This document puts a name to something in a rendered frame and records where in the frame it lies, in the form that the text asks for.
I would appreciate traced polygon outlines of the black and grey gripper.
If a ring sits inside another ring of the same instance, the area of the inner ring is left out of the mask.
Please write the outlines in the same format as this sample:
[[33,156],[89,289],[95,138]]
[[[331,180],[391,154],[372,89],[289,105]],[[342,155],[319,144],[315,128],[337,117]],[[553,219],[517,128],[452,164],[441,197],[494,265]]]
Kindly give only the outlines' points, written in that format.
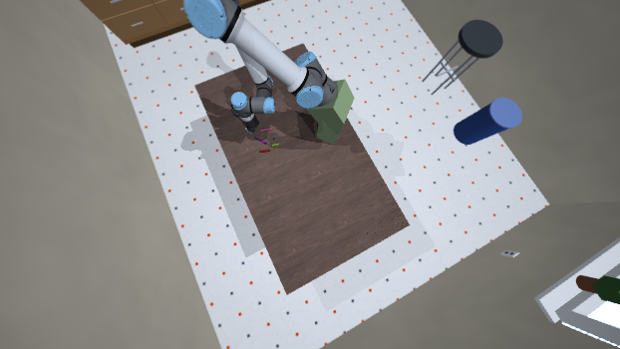
[[[237,114],[237,112],[235,111],[235,109],[233,108],[233,106],[232,106],[232,105],[231,105],[231,107],[232,107],[232,109],[230,110],[230,111],[231,111],[231,113],[232,113],[235,117],[237,117],[237,118],[239,118],[239,119],[241,119],[241,120],[242,120],[242,122],[243,122],[243,123],[244,123],[244,125],[246,126],[246,128],[245,128],[245,129],[246,129],[246,130],[247,130],[250,134],[254,133],[254,132],[255,132],[255,130],[256,130],[256,128],[257,128],[257,127],[258,127],[258,125],[259,125],[259,122],[258,122],[258,120],[256,119],[255,114],[251,114],[251,116],[249,116],[248,118],[241,118],[241,117]],[[253,116],[253,117],[252,117],[252,116]]]

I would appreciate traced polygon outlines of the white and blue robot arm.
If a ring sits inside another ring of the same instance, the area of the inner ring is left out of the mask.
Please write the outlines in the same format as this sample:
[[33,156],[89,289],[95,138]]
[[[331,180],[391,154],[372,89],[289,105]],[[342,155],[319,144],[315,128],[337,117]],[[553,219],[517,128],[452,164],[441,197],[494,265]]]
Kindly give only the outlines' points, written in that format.
[[266,70],[287,85],[304,109],[325,106],[336,97],[338,87],[327,77],[314,53],[306,52],[293,62],[245,19],[239,0],[183,0],[183,7],[198,33],[232,43],[240,54],[257,87],[256,97],[241,92],[231,96],[231,104],[241,118],[275,112],[273,81]]

